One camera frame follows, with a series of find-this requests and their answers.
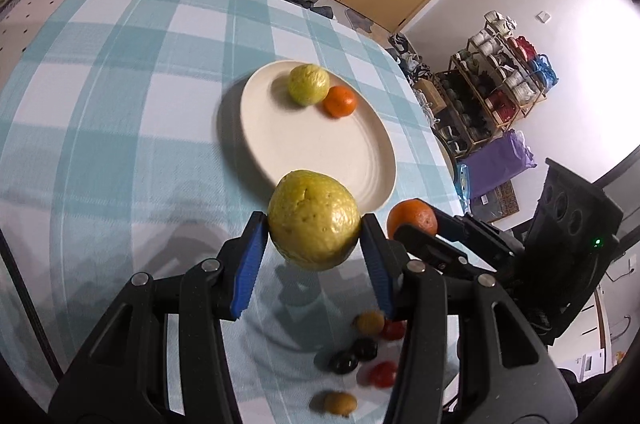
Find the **ceramic plate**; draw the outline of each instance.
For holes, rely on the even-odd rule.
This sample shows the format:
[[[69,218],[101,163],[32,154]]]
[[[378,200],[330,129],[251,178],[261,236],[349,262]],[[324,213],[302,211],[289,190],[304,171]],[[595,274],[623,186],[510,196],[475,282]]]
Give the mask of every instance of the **ceramic plate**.
[[[339,181],[361,213],[372,213],[396,185],[396,157],[385,126],[364,97],[331,72],[331,86],[349,86],[358,97],[354,113],[334,119],[321,104],[295,104],[287,79],[300,64],[304,62],[272,62],[244,86],[240,121],[249,151],[273,185],[290,171],[309,169]]]

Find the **table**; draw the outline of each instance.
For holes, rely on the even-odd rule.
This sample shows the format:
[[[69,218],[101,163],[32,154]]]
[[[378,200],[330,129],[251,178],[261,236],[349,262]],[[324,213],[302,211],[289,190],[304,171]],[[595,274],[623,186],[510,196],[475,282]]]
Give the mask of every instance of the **table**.
[[[414,94],[370,39],[283,0],[65,0],[0,94],[0,227],[63,369],[133,273],[182,273],[266,210],[271,186],[242,141],[239,100],[253,71],[283,58],[327,67],[382,118],[398,179],[381,222],[405,198],[461,212]],[[0,350],[46,407],[56,384],[4,266],[0,285]],[[223,325],[244,422],[326,424],[308,404],[327,389],[356,394],[352,420],[379,420],[389,390],[314,364],[350,344],[350,321],[373,307],[359,248],[308,273],[269,244],[249,308]]]

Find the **cherry tomato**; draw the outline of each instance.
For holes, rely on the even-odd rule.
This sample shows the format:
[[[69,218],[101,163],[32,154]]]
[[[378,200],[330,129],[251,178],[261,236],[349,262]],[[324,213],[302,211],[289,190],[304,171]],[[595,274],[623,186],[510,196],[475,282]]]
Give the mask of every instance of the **cherry tomato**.
[[[398,365],[390,360],[385,360],[375,365],[369,372],[369,382],[376,388],[391,388],[396,382]]]
[[[406,324],[404,321],[385,320],[385,326],[380,332],[380,337],[387,341],[397,341],[404,338]]]

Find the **green guava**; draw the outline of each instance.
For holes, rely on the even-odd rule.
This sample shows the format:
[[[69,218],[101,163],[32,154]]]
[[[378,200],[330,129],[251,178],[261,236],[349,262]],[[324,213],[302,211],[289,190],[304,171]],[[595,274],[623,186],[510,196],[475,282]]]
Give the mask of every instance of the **green guava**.
[[[329,74],[316,64],[296,66],[289,73],[289,94],[301,106],[317,104],[329,93]]]
[[[292,171],[276,186],[267,209],[271,241],[307,270],[345,261],[360,234],[355,199],[340,182],[313,171]]]

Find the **white wall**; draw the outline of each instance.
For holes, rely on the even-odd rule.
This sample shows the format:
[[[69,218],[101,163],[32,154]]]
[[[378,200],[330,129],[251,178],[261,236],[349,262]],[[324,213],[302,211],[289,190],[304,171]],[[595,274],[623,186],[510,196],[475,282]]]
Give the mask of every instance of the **white wall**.
[[[629,324],[628,330],[621,337],[611,343],[611,357],[613,364],[616,364],[616,353],[627,352],[629,346],[631,346],[631,342],[638,333],[638,328],[640,328],[640,311],[631,312],[629,315],[631,315],[631,323]],[[622,321],[617,322],[615,325],[610,324],[609,328],[612,335],[615,336],[626,328],[626,320],[622,319]]]
[[[625,329],[625,314],[631,315],[629,329],[618,340],[612,341],[611,352],[615,356],[618,351],[626,352],[631,341],[636,336],[640,327],[640,268],[636,264],[634,272],[624,276],[631,269],[629,258],[636,255],[636,261],[640,254],[640,243],[637,243],[626,251],[626,254],[614,261],[607,270],[609,276],[605,276],[600,282],[604,291],[604,305],[609,318],[610,332],[615,335]]]
[[[640,145],[640,64],[633,56],[640,7],[631,0],[439,0],[406,33],[432,70],[445,70],[493,9],[517,20],[519,34],[549,56],[560,78],[515,125],[539,165],[513,179],[520,212],[497,224],[504,228],[533,214],[547,157],[594,181]],[[546,25],[535,18],[541,10],[552,15]]]

